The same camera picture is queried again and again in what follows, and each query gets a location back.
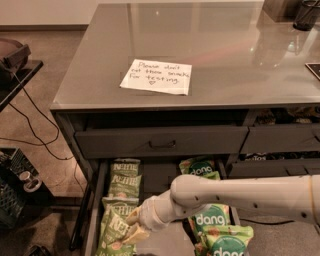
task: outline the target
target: chip bag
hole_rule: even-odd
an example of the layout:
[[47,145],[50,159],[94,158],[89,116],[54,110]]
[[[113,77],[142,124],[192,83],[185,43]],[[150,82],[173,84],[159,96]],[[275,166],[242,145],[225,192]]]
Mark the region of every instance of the chip bag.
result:
[[103,236],[104,229],[107,225],[110,209],[113,207],[122,218],[126,218],[138,205],[139,199],[138,198],[102,198],[102,204],[104,207],[104,213],[100,224],[100,239]]
[[194,237],[199,242],[203,228],[208,225],[230,225],[229,206],[224,204],[212,204],[202,213],[188,218]]
[[183,160],[179,164],[182,174],[202,176],[208,179],[219,180],[219,172],[214,169],[214,161],[207,156],[199,156]]
[[252,238],[250,226],[206,226],[201,236],[207,256],[244,256]]
[[113,174],[124,176],[137,176],[139,174],[140,160],[132,158],[118,158],[111,163],[111,176]]
[[138,198],[141,175],[129,177],[114,174],[111,177],[108,197]]
[[126,236],[130,226],[121,217],[115,208],[111,206],[109,219],[99,246],[96,256],[123,256],[132,255],[134,245],[123,244],[121,240]]

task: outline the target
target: dang chips bag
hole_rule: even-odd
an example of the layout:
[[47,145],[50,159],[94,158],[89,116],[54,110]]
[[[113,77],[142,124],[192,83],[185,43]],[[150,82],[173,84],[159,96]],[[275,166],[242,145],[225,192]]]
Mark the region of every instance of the dang chips bag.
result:
[[215,171],[213,159],[199,156],[181,161],[179,168],[182,174],[202,176],[208,179],[219,180],[219,172]]
[[229,206],[212,204],[207,211],[188,218],[194,237],[199,242],[204,227],[208,225],[230,225]]
[[206,226],[201,236],[207,256],[244,256],[253,229],[249,226]]

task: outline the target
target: drawer handle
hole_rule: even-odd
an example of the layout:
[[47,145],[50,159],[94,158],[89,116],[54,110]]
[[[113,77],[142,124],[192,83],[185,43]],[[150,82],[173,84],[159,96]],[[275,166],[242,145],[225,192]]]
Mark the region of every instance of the drawer handle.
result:
[[164,145],[159,145],[159,146],[156,146],[156,145],[153,145],[152,144],[152,141],[149,141],[149,147],[150,148],[153,148],[153,149],[160,149],[160,148],[175,148],[176,147],[176,141],[173,140],[167,144],[164,144]]

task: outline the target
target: black cable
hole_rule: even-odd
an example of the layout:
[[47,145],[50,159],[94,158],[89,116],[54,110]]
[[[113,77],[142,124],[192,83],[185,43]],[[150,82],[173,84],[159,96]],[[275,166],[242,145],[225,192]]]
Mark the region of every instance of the black cable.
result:
[[34,137],[36,137],[36,138],[43,144],[43,146],[47,149],[47,151],[49,152],[50,155],[52,155],[52,156],[53,156],[54,158],[56,158],[57,160],[70,160],[70,159],[73,158],[73,156],[72,156],[72,157],[69,157],[69,158],[60,158],[60,157],[56,156],[55,154],[53,154],[53,153],[51,152],[51,150],[48,148],[47,143],[45,143],[45,142],[44,142],[40,137],[38,137],[37,134],[34,132],[29,117],[26,116],[24,113],[22,113],[22,112],[21,112],[19,109],[17,109],[15,106],[13,106],[11,103],[9,103],[9,105],[10,105],[14,110],[16,110],[20,115],[24,116],[24,117],[27,119],[28,125],[29,125],[29,127],[30,127],[30,129],[31,129],[31,131],[32,131],[32,133],[33,133],[33,135],[34,135]]
[[284,224],[289,224],[289,223],[295,222],[294,220],[286,220],[286,221],[280,221],[280,222],[260,222],[260,221],[249,220],[249,219],[240,219],[240,220],[252,222],[255,224],[270,225],[270,226],[284,225]]
[[25,144],[29,144],[29,145],[32,145],[32,146],[38,146],[38,147],[39,146],[40,147],[43,146],[43,144],[36,144],[36,143],[32,143],[32,142],[25,141],[25,140],[15,140],[15,139],[3,138],[3,137],[0,137],[0,140],[15,141],[15,142],[25,143]]
[[[8,71],[11,72],[11,73],[14,75],[14,77],[17,79],[17,81],[18,81],[19,84],[22,83],[22,82],[20,81],[20,79],[18,78],[18,76],[16,75],[16,73],[12,72],[12,71],[9,70],[9,69],[8,69]],[[72,156],[72,157],[68,157],[68,158],[67,158],[67,157],[66,157],[66,158],[57,157],[57,156],[56,156],[55,154],[53,154],[53,153],[51,152],[51,150],[48,148],[47,145],[55,142],[55,141],[58,139],[59,134],[60,134],[60,129],[59,129],[59,127],[58,127],[55,123],[53,123],[53,122],[37,107],[37,105],[36,105],[36,104],[34,103],[34,101],[31,99],[31,97],[30,97],[30,95],[28,94],[28,92],[27,92],[24,88],[22,88],[22,89],[23,89],[23,91],[26,93],[27,97],[29,98],[29,100],[30,100],[30,102],[32,103],[32,105],[36,108],[36,110],[37,110],[44,118],[46,118],[46,119],[57,129],[56,137],[55,137],[53,140],[45,143],[45,142],[44,142],[40,137],[38,137],[38,136],[36,135],[36,133],[34,132],[34,130],[33,130],[33,128],[32,128],[32,125],[31,125],[31,122],[30,122],[30,119],[28,118],[28,116],[26,116],[26,115],[25,115],[24,113],[22,113],[19,109],[17,109],[17,108],[14,107],[11,103],[9,103],[9,105],[10,105],[13,109],[15,109],[19,114],[21,114],[22,116],[24,116],[24,117],[27,119],[28,125],[29,125],[29,127],[30,127],[33,135],[41,142],[41,144],[36,144],[36,143],[32,143],[32,142],[28,142],[28,141],[23,141],[23,140],[14,140],[14,139],[9,139],[9,138],[0,138],[0,139],[2,139],[2,140],[8,140],[8,141],[22,142],[22,143],[26,143],[26,144],[33,145],[33,146],[44,146],[44,147],[47,149],[47,151],[49,152],[49,154],[52,155],[52,156],[53,156],[54,158],[56,158],[57,160],[70,160],[70,159],[72,159],[73,156]]]

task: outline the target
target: drawer front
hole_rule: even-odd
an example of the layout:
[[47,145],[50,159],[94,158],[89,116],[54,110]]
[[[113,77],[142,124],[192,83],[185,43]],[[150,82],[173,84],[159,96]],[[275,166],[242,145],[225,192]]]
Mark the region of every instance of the drawer front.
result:
[[284,177],[320,174],[320,159],[244,161],[234,163],[229,178]]
[[250,127],[241,153],[319,151],[319,138],[318,124]]
[[77,132],[85,158],[238,153],[248,129],[188,126]]

